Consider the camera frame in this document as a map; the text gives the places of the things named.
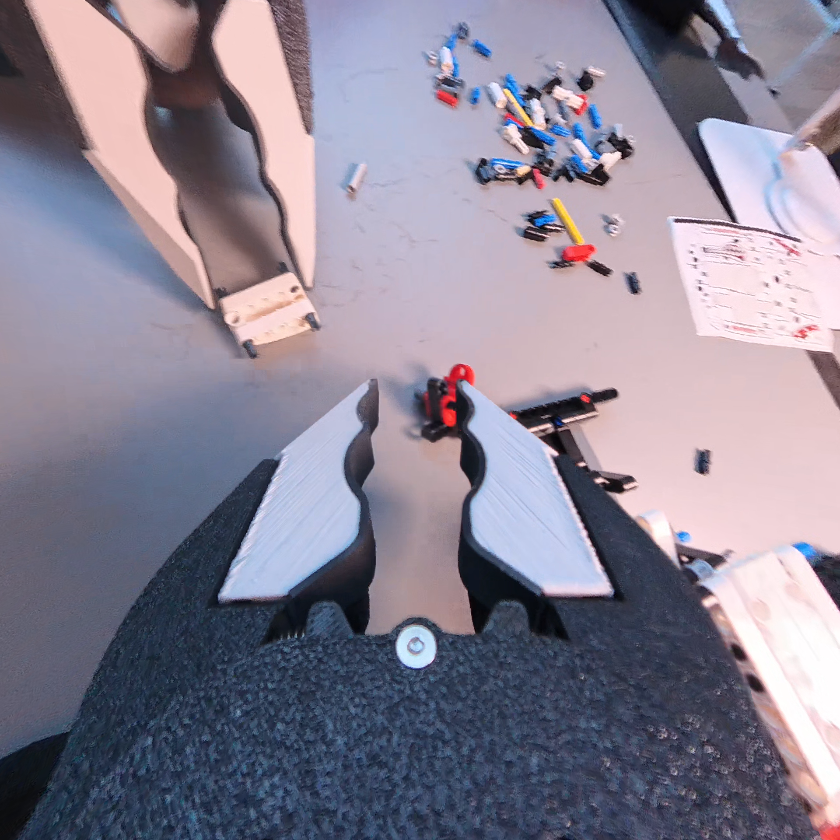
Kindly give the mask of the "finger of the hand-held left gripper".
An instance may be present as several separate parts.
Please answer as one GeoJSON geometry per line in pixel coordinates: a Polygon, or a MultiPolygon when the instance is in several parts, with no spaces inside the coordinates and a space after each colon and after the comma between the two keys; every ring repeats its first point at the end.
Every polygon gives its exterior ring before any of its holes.
{"type": "Polygon", "coordinates": [[[313,287],[317,258],[316,149],[265,1],[226,2],[213,30],[220,77],[250,120],[260,176],[280,209],[298,277],[313,287]]]}
{"type": "Polygon", "coordinates": [[[215,309],[200,250],[182,224],[177,185],[151,143],[150,80],[130,34],[89,2],[34,1],[27,10],[79,122],[87,161],[174,273],[215,309]]]}

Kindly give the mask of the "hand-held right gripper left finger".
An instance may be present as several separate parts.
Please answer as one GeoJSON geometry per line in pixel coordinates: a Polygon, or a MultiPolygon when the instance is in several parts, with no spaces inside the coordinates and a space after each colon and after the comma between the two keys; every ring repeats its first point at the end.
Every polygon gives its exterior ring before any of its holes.
{"type": "Polygon", "coordinates": [[[375,572],[363,484],[374,465],[377,380],[284,447],[217,594],[220,604],[320,597],[352,603],[375,572]]]}

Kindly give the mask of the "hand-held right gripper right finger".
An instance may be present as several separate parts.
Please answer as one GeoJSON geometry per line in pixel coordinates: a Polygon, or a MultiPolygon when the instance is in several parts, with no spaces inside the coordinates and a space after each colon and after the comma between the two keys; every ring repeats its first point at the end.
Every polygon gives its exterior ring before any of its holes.
{"type": "Polygon", "coordinates": [[[470,383],[458,383],[456,410],[459,465],[469,482],[458,572],[471,599],[483,608],[612,599],[557,455],[470,383]]]}

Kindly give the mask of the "red toy brick piece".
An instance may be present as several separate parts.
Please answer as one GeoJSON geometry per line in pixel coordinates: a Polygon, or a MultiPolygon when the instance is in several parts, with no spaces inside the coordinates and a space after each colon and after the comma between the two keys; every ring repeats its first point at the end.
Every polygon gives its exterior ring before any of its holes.
{"type": "Polygon", "coordinates": [[[459,436],[456,403],[458,383],[475,383],[476,376],[468,364],[455,364],[444,378],[431,377],[426,390],[415,393],[416,404],[424,423],[421,437],[435,443],[446,437],[459,436]]]}

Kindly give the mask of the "white toy brick piece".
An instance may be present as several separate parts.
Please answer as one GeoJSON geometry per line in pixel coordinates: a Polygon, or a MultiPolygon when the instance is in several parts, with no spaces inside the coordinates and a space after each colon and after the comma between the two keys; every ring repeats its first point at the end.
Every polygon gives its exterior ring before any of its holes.
{"type": "Polygon", "coordinates": [[[322,327],[306,289],[285,262],[267,280],[237,292],[218,289],[216,294],[224,323],[251,360],[258,358],[263,345],[322,327]]]}

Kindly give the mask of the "pile of small toy bricks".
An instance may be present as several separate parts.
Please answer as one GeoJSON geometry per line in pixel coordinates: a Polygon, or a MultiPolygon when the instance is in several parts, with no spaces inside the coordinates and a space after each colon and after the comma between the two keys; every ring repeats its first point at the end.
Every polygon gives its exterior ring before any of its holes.
{"type": "Polygon", "coordinates": [[[446,118],[438,143],[456,159],[451,171],[475,185],[480,209],[531,249],[544,249],[549,269],[611,277],[598,234],[581,230],[571,200],[557,197],[570,186],[609,186],[636,152],[634,137],[595,102],[604,69],[585,65],[566,79],[557,60],[529,82],[491,67],[493,56],[463,20],[422,52],[438,116],[458,115],[454,131],[446,118]]]}

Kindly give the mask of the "grey desk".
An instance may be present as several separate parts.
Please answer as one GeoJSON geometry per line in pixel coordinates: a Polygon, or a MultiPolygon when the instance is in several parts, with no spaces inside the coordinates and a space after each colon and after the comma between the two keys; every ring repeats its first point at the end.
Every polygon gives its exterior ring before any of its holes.
{"type": "Polygon", "coordinates": [[[457,570],[468,489],[413,395],[471,364],[504,406],[613,386],[579,431],[702,549],[838,554],[838,406],[823,358],[697,336],[668,218],[726,216],[603,2],[309,2],[322,329],[237,352],[23,78],[2,79],[2,755],[67,730],[152,576],[260,460],[354,388],[380,386],[364,485],[373,634],[425,617],[472,632],[457,570]],[[637,143],[607,188],[562,188],[611,277],[546,266],[478,206],[438,143],[422,52],[458,21],[490,66],[606,71],[637,143]],[[368,171],[356,197],[351,167],[368,171]],[[695,471],[711,451],[707,476],[695,471]]]}

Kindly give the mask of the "printed instruction sheet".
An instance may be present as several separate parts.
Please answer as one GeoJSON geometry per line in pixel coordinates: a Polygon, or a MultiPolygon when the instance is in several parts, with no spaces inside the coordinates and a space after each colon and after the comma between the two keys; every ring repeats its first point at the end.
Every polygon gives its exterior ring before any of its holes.
{"type": "Polygon", "coordinates": [[[826,259],[800,239],[693,217],[669,217],[668,230],[698,336],[834,350],[826,259]]]}

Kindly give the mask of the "white document stand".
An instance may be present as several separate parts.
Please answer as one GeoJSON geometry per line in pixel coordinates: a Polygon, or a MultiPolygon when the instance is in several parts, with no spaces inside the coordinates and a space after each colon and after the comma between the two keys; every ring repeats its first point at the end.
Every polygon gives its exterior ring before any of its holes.
{"type": "Polygon", "coordinates": [[[839,93],[793,133],[705,119],[700,140],[736,222],[798,238],[820,256],[839,253],[839,93]]]}

